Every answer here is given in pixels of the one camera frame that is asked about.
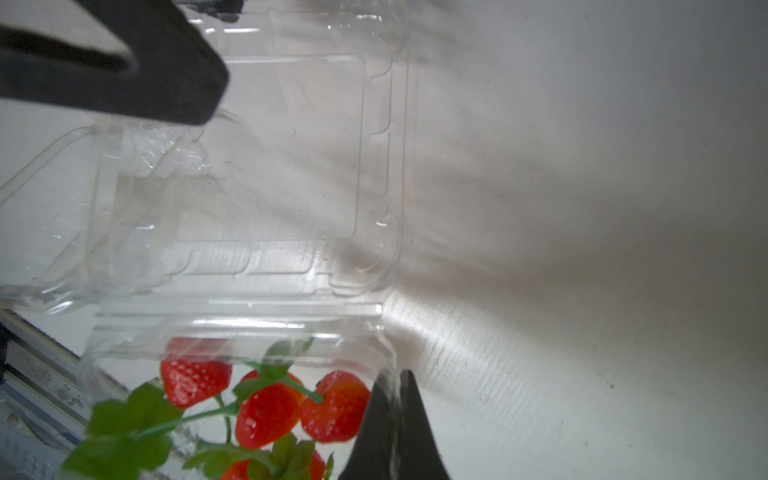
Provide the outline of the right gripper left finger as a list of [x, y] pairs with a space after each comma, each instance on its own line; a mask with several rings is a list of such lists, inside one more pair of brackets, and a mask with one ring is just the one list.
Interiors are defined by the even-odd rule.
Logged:
[[380, 373], [372, 387], [361, 428], [341, 480], [392, 478], [398, 398], [392, 380]]

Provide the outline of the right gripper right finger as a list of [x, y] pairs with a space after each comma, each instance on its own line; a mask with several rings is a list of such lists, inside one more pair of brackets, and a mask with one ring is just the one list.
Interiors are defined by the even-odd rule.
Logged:
[[449, 480], [440, 457], [414, 373], [400, 375], [398, 479]]

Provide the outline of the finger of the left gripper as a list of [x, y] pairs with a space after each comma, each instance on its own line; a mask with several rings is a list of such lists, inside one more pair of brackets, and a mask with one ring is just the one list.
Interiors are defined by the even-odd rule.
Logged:
[[127, 46], [127, 53], [4, 25], [2, 97], [192, 126], [213, 117], [230, 74], [179, 2], [80, 5]]

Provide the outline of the clear clamshell container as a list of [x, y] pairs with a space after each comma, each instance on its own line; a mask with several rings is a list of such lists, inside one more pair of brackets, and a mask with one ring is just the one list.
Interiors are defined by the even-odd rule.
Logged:
[[[83, 1], [5, 1], [4, 25], [127, 46]], [[1, 451], [35, 479], [93, 405], [155, 377], [174, 338], [303, 375], [380, 373], [401, 246], [411, 88], [404, 1], [177, 1], [230, 81], [192, 126], [1, 95]]]

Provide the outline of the strawberries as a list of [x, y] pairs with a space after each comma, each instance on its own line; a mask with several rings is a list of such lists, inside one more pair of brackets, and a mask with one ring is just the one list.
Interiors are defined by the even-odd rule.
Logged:
[[294, 369], [309, 340], [272, 344], [258, 362], [217, 339], [174, 338], [155, 377], [91, 410], [63, 461], [67, 479], [330, 479], [370, 403], [347, 370]]

